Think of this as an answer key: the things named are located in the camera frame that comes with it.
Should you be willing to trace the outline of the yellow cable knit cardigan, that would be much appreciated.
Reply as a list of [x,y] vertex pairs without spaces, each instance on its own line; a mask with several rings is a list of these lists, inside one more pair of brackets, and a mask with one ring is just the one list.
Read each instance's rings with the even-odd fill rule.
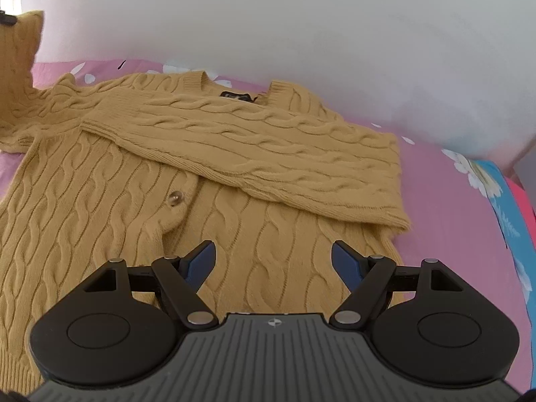
[[108,260],[145,266],[211,240],[201,298],[229,312],[330,314],[333,242],[398,258],[410,227],[395,136],[347,123],[305,88],[251,101],[203,72],[34,87],[44,16],[1,29],[1,386],[35,389],[34,323]]

